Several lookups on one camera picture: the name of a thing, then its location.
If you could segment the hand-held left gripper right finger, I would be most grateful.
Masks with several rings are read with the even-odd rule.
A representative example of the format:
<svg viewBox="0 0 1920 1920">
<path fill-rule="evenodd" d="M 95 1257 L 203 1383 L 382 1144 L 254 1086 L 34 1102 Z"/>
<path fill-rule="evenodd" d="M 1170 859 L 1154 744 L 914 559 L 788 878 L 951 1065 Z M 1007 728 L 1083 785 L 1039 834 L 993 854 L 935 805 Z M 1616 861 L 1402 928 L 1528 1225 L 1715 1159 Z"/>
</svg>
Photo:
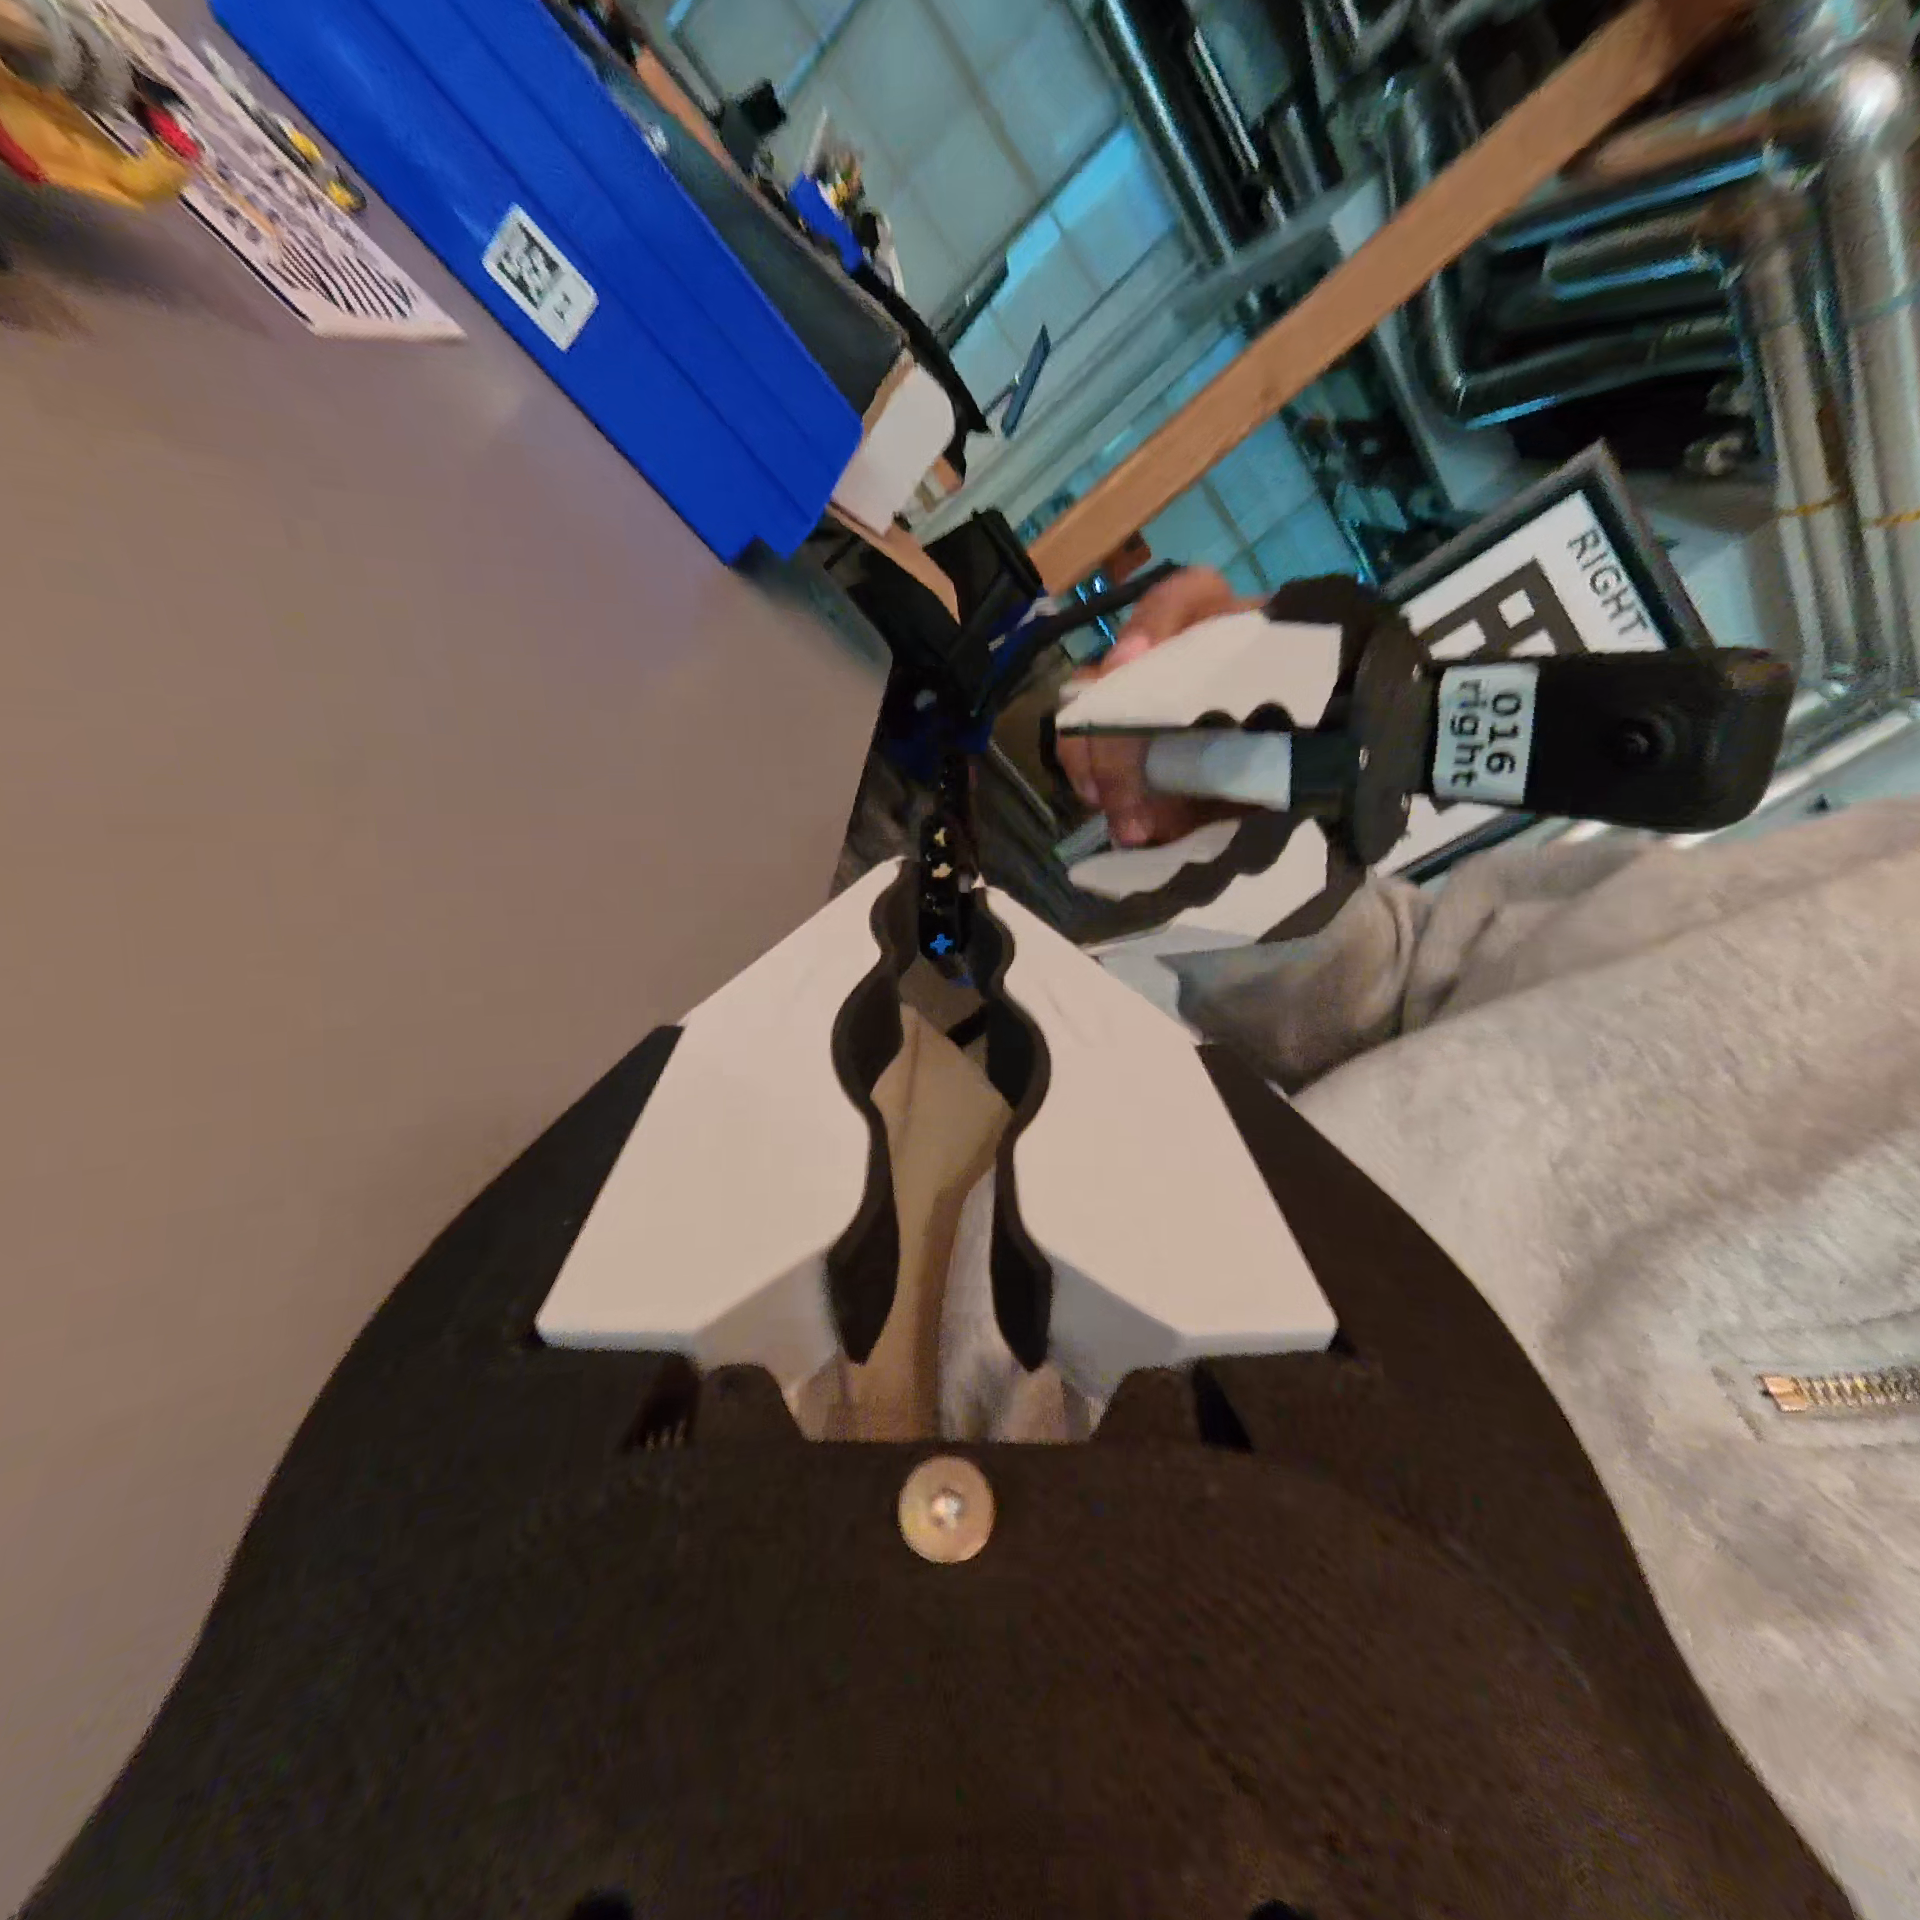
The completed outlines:
<svg viewBox="0 0 1920 1920">
<path fill-rule="evenodd" d="M 1097 1417 L 1137 1373 L 1327 1352 L 1338 1314 L 1198 1045 L 988 886 L 976 906 L 996 1146 L 993 1306 Z"/>
</svg>

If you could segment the person's right forearm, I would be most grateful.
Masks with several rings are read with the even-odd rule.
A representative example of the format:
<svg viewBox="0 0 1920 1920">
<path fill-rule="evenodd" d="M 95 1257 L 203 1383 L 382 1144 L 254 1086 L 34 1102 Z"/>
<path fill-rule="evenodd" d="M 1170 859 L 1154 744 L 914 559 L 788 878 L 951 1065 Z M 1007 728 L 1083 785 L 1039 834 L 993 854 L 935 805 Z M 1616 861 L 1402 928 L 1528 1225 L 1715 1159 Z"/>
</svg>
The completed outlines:
<svg viewBox="0 0 1920 1920">
<path fill-rule="evenodd" d="M 1712 839 L 1473 854 L 1367 880 L 1316 933 L 1170 963 L 1183 1017 L 1287 1090 L 1369 1049 L 1604 969 L 1680 961 L 1715 1000 L 1843 970 L 1916 981 L 1916 798 Z"/>
</svg>

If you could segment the wooden post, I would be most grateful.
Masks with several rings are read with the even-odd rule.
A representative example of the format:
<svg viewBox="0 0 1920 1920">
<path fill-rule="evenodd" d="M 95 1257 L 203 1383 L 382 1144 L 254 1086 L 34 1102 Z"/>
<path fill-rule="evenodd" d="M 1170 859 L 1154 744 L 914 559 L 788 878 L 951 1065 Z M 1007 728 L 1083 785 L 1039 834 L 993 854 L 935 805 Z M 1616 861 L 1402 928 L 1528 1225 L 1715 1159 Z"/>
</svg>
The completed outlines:
<svg viewBox="0 0 1920 1920">
<path fill-rule="evenodd" d="M 1107 471 L 1031 544 L 1065 592 L 1202 480 L 1540 185 L 1723 34 L 1744 2 L 1636 2 L 1504 114 L 1353 255 Z"/>
</svg>

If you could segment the grey zip hoodie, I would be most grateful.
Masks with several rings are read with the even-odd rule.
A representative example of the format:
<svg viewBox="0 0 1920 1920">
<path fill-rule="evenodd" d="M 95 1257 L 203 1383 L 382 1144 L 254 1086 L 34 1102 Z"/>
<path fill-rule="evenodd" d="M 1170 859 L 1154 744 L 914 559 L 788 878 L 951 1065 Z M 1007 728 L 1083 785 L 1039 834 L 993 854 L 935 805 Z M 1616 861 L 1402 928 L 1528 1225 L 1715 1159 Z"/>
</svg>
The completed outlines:
<svg viewBox="0 0 1920 1920">
<path fill-rule="evenodd" d="M 1863 1914 L 1916 1914 L 1916 981 L 1604 969 L 1300 1087 L 1540 1367 L 1674 1634 Z"/>
</svg>

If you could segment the white printed bin tag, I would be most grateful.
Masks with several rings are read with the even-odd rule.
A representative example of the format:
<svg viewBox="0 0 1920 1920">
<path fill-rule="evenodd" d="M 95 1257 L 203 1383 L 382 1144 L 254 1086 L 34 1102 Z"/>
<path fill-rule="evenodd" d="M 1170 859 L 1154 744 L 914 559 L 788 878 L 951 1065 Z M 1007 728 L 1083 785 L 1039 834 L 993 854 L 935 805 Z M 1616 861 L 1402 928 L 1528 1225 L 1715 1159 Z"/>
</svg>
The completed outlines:
<svg viewBox="0 0 1920 1920">
<path fill-rule="evenodd" d="M 569 351 L 593 319 L 599 294 L 560 243 L 510 203 L 482 253 L 494 286 L 558 350 Z"/>
</svg>

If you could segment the white cardboard box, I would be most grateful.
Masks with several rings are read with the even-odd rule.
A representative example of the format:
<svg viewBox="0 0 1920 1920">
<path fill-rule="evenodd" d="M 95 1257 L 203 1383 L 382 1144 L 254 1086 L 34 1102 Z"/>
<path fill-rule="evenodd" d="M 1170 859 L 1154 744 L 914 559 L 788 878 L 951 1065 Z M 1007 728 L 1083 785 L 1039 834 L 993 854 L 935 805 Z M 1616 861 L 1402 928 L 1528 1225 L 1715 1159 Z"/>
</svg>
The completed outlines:
<svg viewBox="0 0 1920 1920">
<path fill-rule="evenodd" d="M 852 459 L 831 493 L 831 511 L 886 534 L 945 459 L 959 417 L 943 379 L 904 351 L 863 417 Z"/>
</svg>

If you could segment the person's right hand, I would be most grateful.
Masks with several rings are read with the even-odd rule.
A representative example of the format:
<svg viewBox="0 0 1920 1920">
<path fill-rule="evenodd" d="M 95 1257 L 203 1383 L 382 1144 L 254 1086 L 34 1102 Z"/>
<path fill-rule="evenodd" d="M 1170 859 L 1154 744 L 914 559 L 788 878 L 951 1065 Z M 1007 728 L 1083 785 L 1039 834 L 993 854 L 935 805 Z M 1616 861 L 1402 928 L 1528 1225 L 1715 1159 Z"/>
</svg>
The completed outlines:
<svg viewBox="0 0 1920 1920">
<path fill-rule="evenodd" d="M 1128 662 L 1180 638 L 1190 626 L 1239 610 L 1260 610 L 1258 598 L 1238 594 L 1211 566 L 1185 566 L 1135 603 L 1116 642 L 1099 657 L 1083 662 L 1068 681 L 1080 690 L 1107 678 Z M 1185 839 L 1206 825 L 1247 813 L 1223 799 L 1164 795 L 1146 778 L 1146 750 L 1116 736 L 1057 736 L 1055 755 L 1072 793 L 1107 817 L 1119 848 L 1154 848 Z"/>
</svg>

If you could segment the yellow black lego model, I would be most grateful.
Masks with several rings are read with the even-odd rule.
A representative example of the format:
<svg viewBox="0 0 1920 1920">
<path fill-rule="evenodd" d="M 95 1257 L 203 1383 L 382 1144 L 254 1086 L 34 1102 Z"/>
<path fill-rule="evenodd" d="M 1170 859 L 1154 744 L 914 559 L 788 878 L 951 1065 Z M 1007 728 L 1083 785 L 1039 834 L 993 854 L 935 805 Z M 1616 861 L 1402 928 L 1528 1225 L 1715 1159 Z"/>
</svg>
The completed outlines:
<svg viewBox="0 0 1920 1920">
<path fill-rule="evenodd" d="M 25 185 L 120 208 L 179 200 L 201 143 L 177 106 L 95 7 L 2 3 L 2 162 Z"/>
</svg>

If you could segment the silver metal pipes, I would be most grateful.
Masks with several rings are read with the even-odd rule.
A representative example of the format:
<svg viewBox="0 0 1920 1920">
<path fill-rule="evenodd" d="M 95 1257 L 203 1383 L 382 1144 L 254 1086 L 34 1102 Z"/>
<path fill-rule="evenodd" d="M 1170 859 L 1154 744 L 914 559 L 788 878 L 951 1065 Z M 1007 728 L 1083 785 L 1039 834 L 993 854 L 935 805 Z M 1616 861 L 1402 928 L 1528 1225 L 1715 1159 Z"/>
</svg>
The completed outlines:
<svg viewBox="0 0 1920 1920">
<path fill-rule="evenodd" d="M 1772 143 L 1744 318 L 1806 681 L 1919 690 L 1919 82 L 1907 3 L 1760 2 Z"/>
</svg>

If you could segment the blue pen holder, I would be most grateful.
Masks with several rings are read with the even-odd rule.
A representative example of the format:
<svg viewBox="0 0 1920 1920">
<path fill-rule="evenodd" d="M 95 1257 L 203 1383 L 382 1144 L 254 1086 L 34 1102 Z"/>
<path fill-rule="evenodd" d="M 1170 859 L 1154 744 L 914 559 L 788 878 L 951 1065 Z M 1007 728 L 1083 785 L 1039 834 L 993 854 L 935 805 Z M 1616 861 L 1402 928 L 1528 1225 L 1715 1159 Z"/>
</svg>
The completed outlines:
<svg viewBox="0 0 1920 1920">
<path fill-rule="evenodd" d="M 786 186 L 801 226 L 847 261 L 874 253 L 876 217 L 866 200 L 863 154 L 842 142 L 810 151 Z"/>
</svg>

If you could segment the blue plastic bin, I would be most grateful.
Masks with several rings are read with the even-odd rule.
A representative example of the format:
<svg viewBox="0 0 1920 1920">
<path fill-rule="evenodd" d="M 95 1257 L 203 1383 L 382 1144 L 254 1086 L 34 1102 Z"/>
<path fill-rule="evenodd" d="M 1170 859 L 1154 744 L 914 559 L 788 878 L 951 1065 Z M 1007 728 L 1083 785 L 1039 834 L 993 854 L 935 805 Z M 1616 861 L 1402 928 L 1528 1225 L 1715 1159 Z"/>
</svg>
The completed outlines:
<svg viewBox="0 0 1920 1920">
<path fill-rule="evenodd" d="M 224 34 L 723 561 L 794 558 L 863 427 L 548 3 L 230 2 Z M 482 253 L 510 203 L 599 306 L 558 351 Z"/>
</svg>

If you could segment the striped sticker sheet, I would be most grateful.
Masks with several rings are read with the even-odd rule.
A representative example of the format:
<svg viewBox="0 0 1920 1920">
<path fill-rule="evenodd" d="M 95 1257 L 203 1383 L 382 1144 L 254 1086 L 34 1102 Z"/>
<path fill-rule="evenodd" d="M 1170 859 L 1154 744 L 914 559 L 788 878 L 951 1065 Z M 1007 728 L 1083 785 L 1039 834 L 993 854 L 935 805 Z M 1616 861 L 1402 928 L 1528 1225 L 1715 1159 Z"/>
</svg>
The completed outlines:
<svg viewBox="0 0 1920 1920">
<path fill-rule="evenodd" d="M 305 127 L 270 106 L 230 54 L 210 38 L 186 38 L 152 3 L 90 7 L 175 91 L 201 143 L 184 210 L 307 331 L 363 345 L 462 339 L 462 325 L 367 231 L 363 211 L 332 206 L 282 151 L 273 122 Z"/>
</svg>

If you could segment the small yellow black lego piece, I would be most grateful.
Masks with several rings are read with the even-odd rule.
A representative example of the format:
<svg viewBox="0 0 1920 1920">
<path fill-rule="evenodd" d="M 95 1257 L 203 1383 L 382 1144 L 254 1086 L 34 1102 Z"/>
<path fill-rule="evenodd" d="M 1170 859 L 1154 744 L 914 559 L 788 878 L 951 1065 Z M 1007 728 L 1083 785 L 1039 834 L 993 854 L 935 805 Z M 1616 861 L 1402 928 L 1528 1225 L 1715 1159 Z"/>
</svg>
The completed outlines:
<svg viewBox="0 0 1920 1920">
<path fill-rule="evenodd" d="M 294 163 L 308 178 L 323 195 L 347 211 L 361 215 L 369 208 L 369 194 L 352 181 L 342 162 L 332 158 L 308 133 L 303 133 L 288 121 L 273 122 L 273 136 Z"/>
</svg>

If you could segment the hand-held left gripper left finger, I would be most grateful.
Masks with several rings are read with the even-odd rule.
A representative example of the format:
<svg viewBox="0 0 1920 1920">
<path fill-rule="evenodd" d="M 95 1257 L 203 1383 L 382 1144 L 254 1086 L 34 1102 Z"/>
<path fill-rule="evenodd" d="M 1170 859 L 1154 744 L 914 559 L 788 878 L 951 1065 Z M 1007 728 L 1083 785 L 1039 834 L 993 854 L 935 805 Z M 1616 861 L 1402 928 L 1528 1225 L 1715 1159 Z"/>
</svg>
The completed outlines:
<svg viewBox="0 0 1920 1920">
<path fill-rule="evenodd" d="M 899 1231 L 876 1086 L 914 886 L 883 861 L 664 1031 L 664 1067 L 536 1315 L 548 1349 L 752 1363 L 786 1395 L 866 1352 Z"/>
</svg>

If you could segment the stacked metal frame chairs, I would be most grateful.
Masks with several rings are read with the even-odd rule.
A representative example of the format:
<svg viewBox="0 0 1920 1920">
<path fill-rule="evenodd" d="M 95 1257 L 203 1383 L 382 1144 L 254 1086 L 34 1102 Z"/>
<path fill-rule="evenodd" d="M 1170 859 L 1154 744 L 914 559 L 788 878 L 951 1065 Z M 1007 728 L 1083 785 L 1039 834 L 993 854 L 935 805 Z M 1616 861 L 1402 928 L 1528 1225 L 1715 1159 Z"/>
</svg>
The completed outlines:
<svg viewBox="0 0 1920 1920">
<path fill-rule="evenodd" d="M 1450 146 L 1456 104 L 1435 64 L 1382 83 L 1372 129 L 1383 185 L 1398 194 L 1388 219 L 1476 142 L 1462 151 Z M 1738 336 L 1692 319 L 1593 331 L 1500 366 L 1471 368 L 1456 353 L 1452 273 L 1479 251 L 1544 248 L 1544 286 L 1564 303 L 1591 303 L 1672 278 L 1703 281 L 1712 248 L 1726 246 L 1738 231 L 1738 215 L 1711 210 L 1707 199 L 1758 181 L 1782 158 L 1772 133 L 1769 82 L 1760 82 L 1618 135 L 1600 135 L 1382 322 L 1410 311 L 1423 366 L 1433 382 L 1431 403 L 1465 427 L 1506 425 L 1643 377 L 1729 368 Z"/>
</svg>

